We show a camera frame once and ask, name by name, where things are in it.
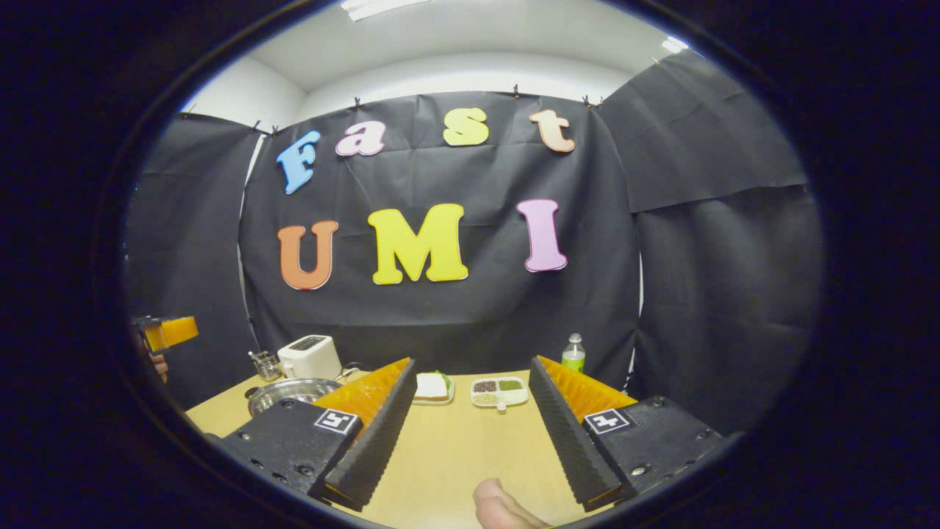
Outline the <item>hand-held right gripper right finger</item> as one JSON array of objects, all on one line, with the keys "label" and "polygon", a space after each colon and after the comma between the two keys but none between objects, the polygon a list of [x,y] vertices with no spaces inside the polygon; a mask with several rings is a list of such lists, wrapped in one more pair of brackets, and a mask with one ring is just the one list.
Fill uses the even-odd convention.
[{"label": "hand-held right gripper right finger", "polygon": [[587,512],[664,488],[728,445],[665,396],[635,400],[545,357],[532,359],[528,387],[575,501]]}]

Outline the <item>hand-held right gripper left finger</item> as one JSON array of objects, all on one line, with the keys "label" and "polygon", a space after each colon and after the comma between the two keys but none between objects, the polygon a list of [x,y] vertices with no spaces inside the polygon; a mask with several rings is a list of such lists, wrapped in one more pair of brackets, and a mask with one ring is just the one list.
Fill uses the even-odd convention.
[{"label": "hand-held right gripper left finger", "polygon": [[416,392],[403,358],[312,404],[282,397],[219,445],[275,484],[361,511],[395,450]]}]

